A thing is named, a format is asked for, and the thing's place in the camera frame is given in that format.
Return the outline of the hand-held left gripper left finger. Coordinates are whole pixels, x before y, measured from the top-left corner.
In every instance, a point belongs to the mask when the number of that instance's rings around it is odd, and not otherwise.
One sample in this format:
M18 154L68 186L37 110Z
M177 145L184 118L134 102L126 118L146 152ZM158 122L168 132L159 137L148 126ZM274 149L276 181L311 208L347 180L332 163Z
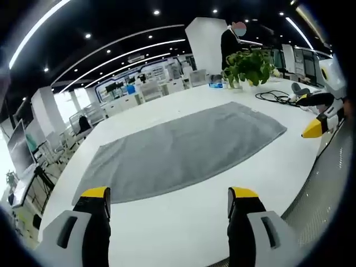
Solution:
M36 253L44 266L109 266L110 188L86 190L72 210L43 231Z

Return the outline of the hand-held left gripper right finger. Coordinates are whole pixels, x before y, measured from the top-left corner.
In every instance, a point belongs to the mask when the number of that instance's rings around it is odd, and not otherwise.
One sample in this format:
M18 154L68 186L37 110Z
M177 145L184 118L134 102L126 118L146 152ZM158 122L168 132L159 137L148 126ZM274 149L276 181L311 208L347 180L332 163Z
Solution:
M301 249L294 230L259 195L228 188L229 266L298 266Z

